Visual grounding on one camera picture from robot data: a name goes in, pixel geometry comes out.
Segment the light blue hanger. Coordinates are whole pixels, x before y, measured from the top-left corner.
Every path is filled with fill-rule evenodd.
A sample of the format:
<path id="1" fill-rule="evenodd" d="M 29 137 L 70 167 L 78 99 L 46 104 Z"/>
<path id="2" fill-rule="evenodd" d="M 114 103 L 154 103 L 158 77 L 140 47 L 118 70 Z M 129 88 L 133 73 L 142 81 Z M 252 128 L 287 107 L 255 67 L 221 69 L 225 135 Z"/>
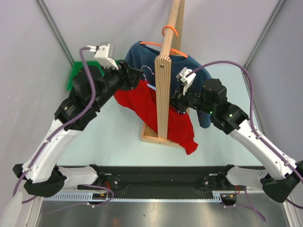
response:
<path id="1" fill-rule="evenodd" d="M 149 71 L 150 71 L 150 73 L 154 76 L 154 72 L 151 70 L 151 68 L 150 68 L 149 66 L 143 65 L 143 66 L 141 66 L 141 70 L 143 70 L 143 68 L 148 68 Z M 143 74 L 143 77 L 144 77 L 144 81 L 145 81 L 146 84 L 147 84 L 147 87 L 149 87 L 150 89 L 152 89 L 152 90 L 155 91 L 155 90 L 156 90 L 156 87 L 153 86 L 153 85 L 150 83 L 150 81 L 148 80 L 148 78 L 146 77 L 145 74 Z"/>

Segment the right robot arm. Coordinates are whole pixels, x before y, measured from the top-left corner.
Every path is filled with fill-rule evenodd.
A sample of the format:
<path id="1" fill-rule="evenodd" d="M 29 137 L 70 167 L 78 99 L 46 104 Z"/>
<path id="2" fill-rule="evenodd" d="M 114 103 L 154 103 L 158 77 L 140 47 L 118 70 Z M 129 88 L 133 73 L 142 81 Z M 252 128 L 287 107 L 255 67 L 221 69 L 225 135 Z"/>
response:
<path id="1" fill-rule="evenodd" d="M 272 200 L 283 203 L 303 176 L 303 163 L 282 152 L 250 122 L 238 106 L 228 102 L 227 89 L 219 79 L 208 79 L 200 93 L 190 89 L 186 79 L 178 79 L 170 103 L 178 111 L 188 108 L 210 114 L 211 123 L 242 144 L 264 166 L 263 170 L 227 165 L 218 178 L 224 190 L 234 185 L 263 190 Z"/>

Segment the red t shirt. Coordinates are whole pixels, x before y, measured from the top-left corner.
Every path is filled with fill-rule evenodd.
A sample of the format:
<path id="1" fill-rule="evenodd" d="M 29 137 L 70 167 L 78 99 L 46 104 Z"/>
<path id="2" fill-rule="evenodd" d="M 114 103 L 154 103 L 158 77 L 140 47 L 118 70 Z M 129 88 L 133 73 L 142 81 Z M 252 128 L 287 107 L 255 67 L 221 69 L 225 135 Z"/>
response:
<path id="1" fill-rule="evenodd" d="M 116 101 L 131 110 L 152 130 L 158 131 L 156 91 L 148 87 L 144 80 L 134 90 L 118 90 Z M 198 144 L 194 141 L 194 129 L 187 113 L 178 114 L 173 107 L 169 108 L 168 139 L 182 146 L 188 155 L 196 151 Z"/>

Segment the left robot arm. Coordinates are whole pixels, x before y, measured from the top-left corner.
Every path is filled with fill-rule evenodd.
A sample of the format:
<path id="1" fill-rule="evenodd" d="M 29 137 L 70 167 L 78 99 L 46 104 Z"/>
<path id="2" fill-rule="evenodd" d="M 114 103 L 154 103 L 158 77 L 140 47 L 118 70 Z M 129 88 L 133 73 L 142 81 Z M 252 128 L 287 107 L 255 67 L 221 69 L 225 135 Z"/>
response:
<path id="1" fill-rule="evenodd" d="M 34 155 L 23 164 L 16 164 L 13 172 L 25 180 L 26 192 L 33 196 L 51 197 L 63 188 L 101 188 L 105 174 L 100 167 L 64 168 L 57 162 L 69 144 L 96 118 L 104 104 L 118 91 L 135 89 L 143 72 L 131 68 L 124 60 L 118 68 L 85 67 L 72 78 L 72 89 L 54 114 L 49 132 Z"/>

